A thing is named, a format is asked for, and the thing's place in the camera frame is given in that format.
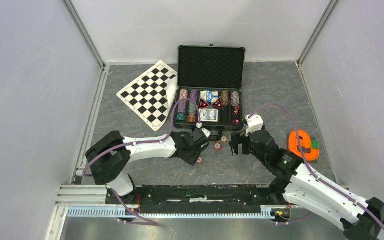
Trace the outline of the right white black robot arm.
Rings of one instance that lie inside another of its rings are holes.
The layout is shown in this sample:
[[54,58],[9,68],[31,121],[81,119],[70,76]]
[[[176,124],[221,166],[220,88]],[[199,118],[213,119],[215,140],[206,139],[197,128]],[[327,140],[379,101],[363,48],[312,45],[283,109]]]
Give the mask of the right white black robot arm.
[[376,240],[384,226],[384,203],[366,199],[324,178],[295,153],[280,148],[266,130],[234,132],[229,145],[238,155],[253,155],[275,179],[268,188],[275,204],[304,208],[343,231],[348,240]]

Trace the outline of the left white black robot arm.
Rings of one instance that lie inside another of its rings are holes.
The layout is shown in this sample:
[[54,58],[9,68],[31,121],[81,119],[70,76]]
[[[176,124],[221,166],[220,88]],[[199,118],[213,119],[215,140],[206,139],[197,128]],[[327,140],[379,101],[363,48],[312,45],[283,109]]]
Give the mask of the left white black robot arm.
[[112,131],[93,145],[85,154],[85,177],[92,177],[96,185],[106,185],[125,204],[133,203],[137,190],[132,178],[124,172],[129,163],[155,158],[178,158],[194,166],[201,153],[209,146],[209,130],[171,132],[158,137],[123,137]]

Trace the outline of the black poker set case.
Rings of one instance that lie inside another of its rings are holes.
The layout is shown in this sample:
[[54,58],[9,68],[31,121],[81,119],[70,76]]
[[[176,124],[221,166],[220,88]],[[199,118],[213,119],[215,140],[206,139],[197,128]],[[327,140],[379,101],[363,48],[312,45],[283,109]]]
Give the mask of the black poker set case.
[[[210,130],[210,140],[220,141],[223,132],[238,132],[243,123],[243,76],[246,49],[243,46],[193,46],[180,45],[177,49],[177,86],[175,101],[179,102],[181,89],[197,90],[196,122],[177,121],[178,106],[174,114],[174,126],[178,129],[196,128],[198,122]],[[218,122],[201,121],[199,100],[201,91],[218,91],[221,98],[222,91],[229,92],[229,105],[223,110],[218,109]],[[240,124],[232,123],[233,109],[231,92],[238,92],[240,98]]]

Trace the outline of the blue boxed card deck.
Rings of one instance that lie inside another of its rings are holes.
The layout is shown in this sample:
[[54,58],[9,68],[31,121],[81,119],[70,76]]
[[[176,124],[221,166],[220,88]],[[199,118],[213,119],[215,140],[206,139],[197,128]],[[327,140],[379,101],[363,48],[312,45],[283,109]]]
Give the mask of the blue boxed card deck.
[[218,91],[204,90],[200,92],[200,98],[209,104],[216,102],[219,97]]

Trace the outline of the blue backed card deck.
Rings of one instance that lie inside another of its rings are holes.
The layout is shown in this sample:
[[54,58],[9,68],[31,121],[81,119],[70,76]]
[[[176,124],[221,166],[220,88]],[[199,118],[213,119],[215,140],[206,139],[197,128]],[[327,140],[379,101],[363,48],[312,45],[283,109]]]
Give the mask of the blue backed card deck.
[[216,123],[219,120],[219,111],[212,108],[199,109],[200,120],[202,122],[213,122]]

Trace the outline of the brown poker chip stack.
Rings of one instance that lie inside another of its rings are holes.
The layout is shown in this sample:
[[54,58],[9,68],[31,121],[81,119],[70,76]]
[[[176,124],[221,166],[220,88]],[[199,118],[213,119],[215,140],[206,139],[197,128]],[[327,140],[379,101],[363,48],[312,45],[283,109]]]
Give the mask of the brown poker chip stack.
[[229,105],[229,92],[226,90],[223,90],[221,92],[221,102],[223,106],[228,106]]

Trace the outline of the all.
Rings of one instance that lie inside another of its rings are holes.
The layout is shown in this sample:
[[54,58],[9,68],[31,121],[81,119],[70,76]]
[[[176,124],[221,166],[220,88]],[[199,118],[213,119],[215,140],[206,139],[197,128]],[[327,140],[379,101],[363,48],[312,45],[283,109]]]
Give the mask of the all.
[[223,105],[223,101],[222,101],[222,98],[219,97],[216,101],[214,101],[211,105],[210,105],[212,108],[214,109],[217,109],[217,110],[223,110],[224,109],[224,105]]
[[198,103],[198,108],[199,109],[205,109],[207,107],[210,107],[211,105],[207,103],[204,99],[200,98],[199,103]]

